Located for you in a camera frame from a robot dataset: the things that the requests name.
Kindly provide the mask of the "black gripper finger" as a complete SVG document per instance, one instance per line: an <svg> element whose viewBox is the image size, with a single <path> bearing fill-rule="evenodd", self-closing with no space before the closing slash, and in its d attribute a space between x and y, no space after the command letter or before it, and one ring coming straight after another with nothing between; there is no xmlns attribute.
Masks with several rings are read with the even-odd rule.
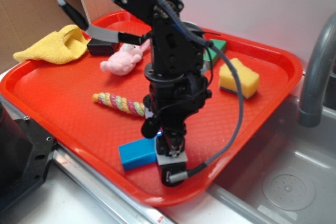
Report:
<svg viewBox="0 0 336 224"><path fill-rule="evenodd" d="M185 149L185 137L179 132L163 132L155 139L159 155L178 157Z"/></svg>

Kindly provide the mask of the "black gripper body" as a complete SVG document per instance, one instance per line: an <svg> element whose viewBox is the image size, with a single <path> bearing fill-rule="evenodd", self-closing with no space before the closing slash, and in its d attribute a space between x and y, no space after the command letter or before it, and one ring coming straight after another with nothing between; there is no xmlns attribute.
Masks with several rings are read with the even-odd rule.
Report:
<svg viewBox="0 0 336 224"><path fill-rule="evenodd" d="M150 93L143 99L152 113L142 126L141 133L152 138L159 130L185 134L185 120L197 113L212 96L208 79L199 73L187 73L169 82L150 80Z"/></svg>

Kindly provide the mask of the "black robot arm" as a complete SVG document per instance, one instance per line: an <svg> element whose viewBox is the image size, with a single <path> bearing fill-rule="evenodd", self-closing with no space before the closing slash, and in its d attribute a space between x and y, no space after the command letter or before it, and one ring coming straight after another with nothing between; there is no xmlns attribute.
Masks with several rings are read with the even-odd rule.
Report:
<svg viewBox="0 0 336 224"><path fill-rule="evenodd" d="M86 21L64 0L59 5L92 38L141 45L150 41L151 63L145 68L150 81L152 116L142 126L145 137L163 134L163 154L177 157L185 147L185 119L211 97L201 73L206 42L203 30L180 20L181 0L112 0L150 26L141 36L100 28Z"/></svg>

